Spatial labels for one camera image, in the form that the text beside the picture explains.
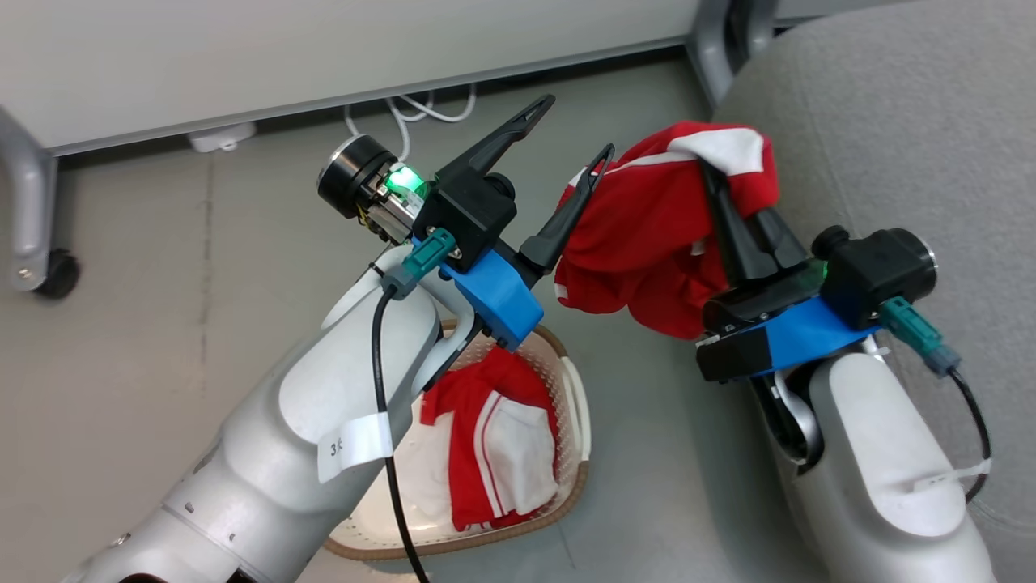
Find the teal connector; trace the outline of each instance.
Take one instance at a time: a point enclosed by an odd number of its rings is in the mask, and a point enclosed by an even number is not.
[[[943,336],[910,302],[892,298],[882,304],[879,322],[918,354],[940,378],[960,365],[960,356],[943,344]]]
[[[403,264],[388,269],[381,278],[381,288],[393,288],[393,298],[402,300],[410,295],[421,278],[437,267],[457,247],[457,239],[447,229],[436,229],[418,243],[403,259]]]

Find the metal leg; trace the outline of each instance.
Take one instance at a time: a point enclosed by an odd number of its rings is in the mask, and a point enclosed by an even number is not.
[[[2,106],[0,162],[10,175],[15,202],[10,281],[16,289],[31,291],[47,279],[58,164]]]
[[[733,70],[726,54],[724,32],[732,0],[701,0],[685,47],[709,106],[715,108],[730,88]]]
[[[777,0],[740,0],[731,21],[738,43],[748,58],[755,58],[774,38]]]

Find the gray upholstery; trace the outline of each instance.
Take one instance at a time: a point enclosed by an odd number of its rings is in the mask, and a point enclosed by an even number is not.
[[[1001,583],[1036,576],[1036,2],[924,1],[797,28],[749,62],[721,121],[774,143],[780,209],[806,241],[906,227],[940,282],[919,308],[965,357],[992,434],[972,514]],[[915,403],[958,467],[978,437],[949,381],[902,347]]]

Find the red cloth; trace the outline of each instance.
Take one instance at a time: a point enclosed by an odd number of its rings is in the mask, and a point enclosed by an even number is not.
[[[682,121],[650,136],[611,165],[569,238],[554,274],[563,305],[589,314],[629,307],[664,334],[701,334],[701,308],[727,285],[698,156],[726,172],[742,215],[777,202],[770,140],[754,129]],[[692,255],[702,240],[704,253]]]
[[[494,518],[489,501],[491,493],[487,493],[484,487],[474,451],[476,444],[481,441],[476,435],[476,428],[479,427],[479,418],[487,415],[485,406],[493,391],[522,405],[546,410],[550,433],[554,443],[558,443],[557,415],[547,387],[520,356],[494,347],[481,362],[443,375],[425,395],[421,422],[434,426],[439,415],[454,412],[449,476],[454,528],[458,531],[482,523],[502,528],[524,522],[531,514],[519,516],[512,511]]]

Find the black cable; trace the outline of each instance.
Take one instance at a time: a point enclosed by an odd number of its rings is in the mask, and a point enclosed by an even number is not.
[[[374,324],[371,327],[371,369],[374,371],[374,399],[378,405],[378,413],[386,413],[388,404],[385,402],[385,382],[381,373],[381,321],[384,320],[385,308],[396,294],[396,286],[390,285],[384,290],[381,299],[378,300],[377,308],[374,309]],[[410,529],[406,526],[406,516],[403,515],[403,501],[399,496],[399,482],[396,478],[396,462],[392,457],[385,458],[385,477],[388,478],[388,494],[392,496],[392,509],[396,515],[396,526],[399,528],[400,538],[403,540],[403,549],[406,550],[406,557],[410,559],[410,567],[418,576],[421,583],[429,583],[425,567],[421,565],[421,558],[418,557],[418,550],[413,548],[413,541],[410,538]]]
[[[968,381],[965,381],[963,375],[960,374],[956,369],[950,370],[950,378],[956,383],[957,388],[960,389],[960,395],[963,396],[965,402],[968,404],[968,410],[971,411],[972,419],[975,420],[975,429],[978,430],[978,438],[982,442],[982,460],[988,460],[992,458],[992,450],[989,446],[989,431],[985,427],[985,419],[982,418],[982,412],[978,408],[978,402],[975,401],[975,396],[971,392],[971,386]],[[968,494],[965,495],[965,500],[971,502],[982,487],[985,485],[986,473],[982,472],[975,478],[975,484],[972,485]]]

